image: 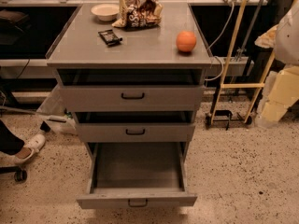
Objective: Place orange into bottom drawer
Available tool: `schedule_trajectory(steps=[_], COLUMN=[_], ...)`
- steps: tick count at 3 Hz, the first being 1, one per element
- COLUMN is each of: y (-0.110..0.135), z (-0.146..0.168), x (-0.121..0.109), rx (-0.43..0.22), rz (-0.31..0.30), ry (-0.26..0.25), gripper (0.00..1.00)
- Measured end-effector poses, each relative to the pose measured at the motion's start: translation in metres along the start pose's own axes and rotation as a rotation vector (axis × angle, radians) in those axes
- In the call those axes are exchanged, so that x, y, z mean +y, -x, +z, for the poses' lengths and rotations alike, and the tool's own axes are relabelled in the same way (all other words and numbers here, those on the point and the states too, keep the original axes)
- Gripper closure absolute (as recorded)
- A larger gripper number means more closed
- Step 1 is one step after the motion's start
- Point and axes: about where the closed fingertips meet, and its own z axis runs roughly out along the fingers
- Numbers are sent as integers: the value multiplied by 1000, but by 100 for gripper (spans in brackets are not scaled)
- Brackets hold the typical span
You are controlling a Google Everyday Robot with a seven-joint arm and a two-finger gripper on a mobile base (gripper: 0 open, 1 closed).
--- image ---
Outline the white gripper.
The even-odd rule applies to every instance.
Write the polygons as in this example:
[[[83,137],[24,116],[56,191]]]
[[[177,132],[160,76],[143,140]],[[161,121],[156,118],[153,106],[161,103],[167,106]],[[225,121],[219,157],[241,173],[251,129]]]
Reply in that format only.
[[[276,59],[299,65],[299,1],[280,20],[254,42],[260,48],[274,47]],[[257,108],[258,125],[277,125],[288,109],[299,100],[299,67],[286,65],[266,78]]]

